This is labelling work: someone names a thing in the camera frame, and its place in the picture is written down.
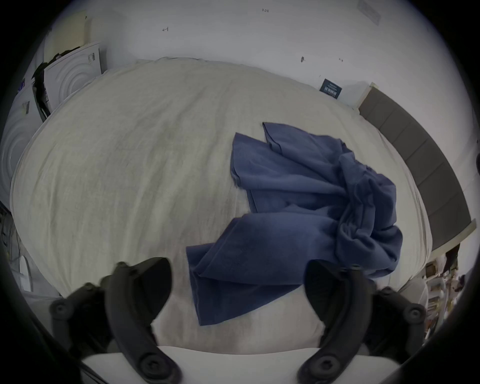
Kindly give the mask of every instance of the white bed sheet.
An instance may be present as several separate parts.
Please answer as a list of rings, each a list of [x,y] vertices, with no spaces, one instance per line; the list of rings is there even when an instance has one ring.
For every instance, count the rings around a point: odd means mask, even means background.
[[[159,345],[251,354],[316,347],[323,331],[303,288],[217,325],[198,325],[185,247],[214,242],[249,211],[230,176],[235,132],[263,121],[342,139],[397,187],[404,243],[380,286],[402,287],[426,263],[431,234],[396,150],[354,110],[314,88],[222,62],[160,59],[108,71],[71,95],[25,150],[11,207],[22,242],[66,296],[115,263],[170,259],[173,289],[153,322]]]

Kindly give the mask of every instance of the headboard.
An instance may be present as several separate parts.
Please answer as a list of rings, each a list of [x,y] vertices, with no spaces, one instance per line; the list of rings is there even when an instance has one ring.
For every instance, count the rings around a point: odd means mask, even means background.
[[[402,156],[415,180],[432,231],[432,253],[442,254],[476,227],[452,167],[438,145],[400,105],[372,84],[359,103],[360,115]]]

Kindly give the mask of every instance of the crumpled fabric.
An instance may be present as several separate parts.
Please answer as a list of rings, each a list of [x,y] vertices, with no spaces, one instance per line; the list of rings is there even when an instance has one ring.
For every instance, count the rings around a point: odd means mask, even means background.
[[[187,247],[200,325],[253,311],[303,283],[309,260],[360,265],[369,278],[394,271],[402,233],[396,188],[345,144],[276,123],[266,143],[237,133],[231,175],[251,213],[213,244]]]

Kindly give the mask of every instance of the blue towel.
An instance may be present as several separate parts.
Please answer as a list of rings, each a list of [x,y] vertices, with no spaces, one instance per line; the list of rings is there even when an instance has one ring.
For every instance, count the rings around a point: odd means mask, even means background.
[[[359,163],[345,144],[264,123],[266,143],[237,133],[231,175],[251,213],[215,244],[187,247],[200,325],[217,324],[303,283],[307,262],[359,264],[367,277],[391,273],[400,256],[395,185]]]

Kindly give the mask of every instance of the sticker on appliance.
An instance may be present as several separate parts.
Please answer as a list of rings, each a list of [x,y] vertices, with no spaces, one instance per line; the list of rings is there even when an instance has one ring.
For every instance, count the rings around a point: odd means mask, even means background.
[[[320,92],[326,93],[327,95],[330,95],[336,99],[338,99],[338,95],[340,94],[341,90],[341,87],[327,79],[324,80],[324,83],[320,88]]]

